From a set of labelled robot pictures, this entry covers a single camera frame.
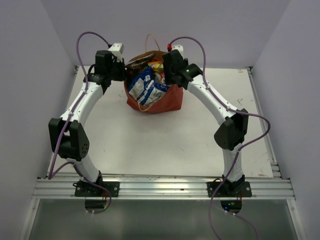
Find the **orange Fox's candy bag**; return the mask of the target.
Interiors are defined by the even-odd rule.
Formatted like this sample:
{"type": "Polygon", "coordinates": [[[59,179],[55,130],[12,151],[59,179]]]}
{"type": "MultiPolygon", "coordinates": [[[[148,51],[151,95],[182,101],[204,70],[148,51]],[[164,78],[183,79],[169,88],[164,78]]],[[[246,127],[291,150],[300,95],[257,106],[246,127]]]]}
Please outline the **orange Fox's candy bag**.
{"type": "Polygon", "coordinates": [[[151,61],[148,63],[151,67],[154,80],[159,84],[165,83],[164,64],[161,60],[151,61]]]}

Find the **blue white snack bag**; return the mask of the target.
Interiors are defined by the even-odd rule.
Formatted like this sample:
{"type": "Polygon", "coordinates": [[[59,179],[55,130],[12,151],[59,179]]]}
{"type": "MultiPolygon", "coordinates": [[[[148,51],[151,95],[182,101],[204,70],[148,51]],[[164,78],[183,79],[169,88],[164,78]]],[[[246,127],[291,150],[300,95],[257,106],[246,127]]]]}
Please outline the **blue white snack bag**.
{"type": "Polygon", "coordinates": [[[171,85],[156,82],[149,66],[132,80],[127,89],[140,106],[149,107],[159,101],[170,87],[171,85]]]}

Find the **red paper bag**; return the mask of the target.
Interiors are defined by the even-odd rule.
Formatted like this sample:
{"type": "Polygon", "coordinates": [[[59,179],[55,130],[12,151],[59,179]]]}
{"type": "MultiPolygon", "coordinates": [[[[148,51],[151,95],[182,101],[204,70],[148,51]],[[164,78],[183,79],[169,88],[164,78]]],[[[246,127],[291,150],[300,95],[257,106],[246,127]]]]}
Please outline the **red paper bag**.
{"type": "Polygon", "coordinates": [[[144,53],[125,64],[127,79],[124,90],[126,103],[134,110],[147,114],[178,111],[183,103],[183,89],[166,82],[163,54],[157,39],[146,36],[144,53]]]}

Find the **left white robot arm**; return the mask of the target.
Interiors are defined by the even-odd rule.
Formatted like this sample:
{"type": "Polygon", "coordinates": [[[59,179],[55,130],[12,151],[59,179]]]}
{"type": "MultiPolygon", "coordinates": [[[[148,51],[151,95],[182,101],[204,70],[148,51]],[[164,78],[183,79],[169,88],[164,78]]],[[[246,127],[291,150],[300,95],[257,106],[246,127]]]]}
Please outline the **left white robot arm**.
{"type": "Polygon", "coordinates": [[[105,94],[112,81],[124,81],[126,69],[122,51],[115,44],[108,50],[95,54],[93,73],[85,73],[83,84],[76,99],[59,118],[49,123],[50,143],[53,151],[52,165],[57,157],[66,159],[79,173],[82,181],[88,182],[86,190],[92,196],[103,193],[104,184],[98,180],[100,171],[89,157],[90,141],[85,132],[85,123],[98,100],[105,94]]]}

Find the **brown kettle chips bag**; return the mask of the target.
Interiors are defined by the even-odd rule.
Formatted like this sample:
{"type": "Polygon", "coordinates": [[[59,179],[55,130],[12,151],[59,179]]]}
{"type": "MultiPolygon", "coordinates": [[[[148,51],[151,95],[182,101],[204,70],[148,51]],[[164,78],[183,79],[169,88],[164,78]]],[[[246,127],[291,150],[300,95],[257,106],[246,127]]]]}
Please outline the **brown kettle chips bag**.
{"type": "Polygon", "coordinates": [[[147,51],[143,54],[134,57],[125,64],[126,73],[128,75],[139,73],[148,65],[149,62],[153,60],[155,55],[156,54],[153,51],[147,51]]]}

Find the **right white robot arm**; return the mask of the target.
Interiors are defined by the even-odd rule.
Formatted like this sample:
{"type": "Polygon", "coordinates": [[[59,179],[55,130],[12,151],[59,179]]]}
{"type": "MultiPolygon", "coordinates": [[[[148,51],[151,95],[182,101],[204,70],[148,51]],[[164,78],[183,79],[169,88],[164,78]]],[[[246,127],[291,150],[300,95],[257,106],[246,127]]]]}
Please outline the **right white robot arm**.
{"type": "Polygon", "coordinates": [[[241,146],[248,130],[248,112],[242,109],[237,113],[234,106],[205,80],[204,71],[194,63],[189,64],[177,49],[163,54],[162,58],[165,80],[197,97],[218,123],[219,128],[213,138],[223,153],[224,173],[220,188],[227,196],[235,196],[245,182],[241,146]]]}

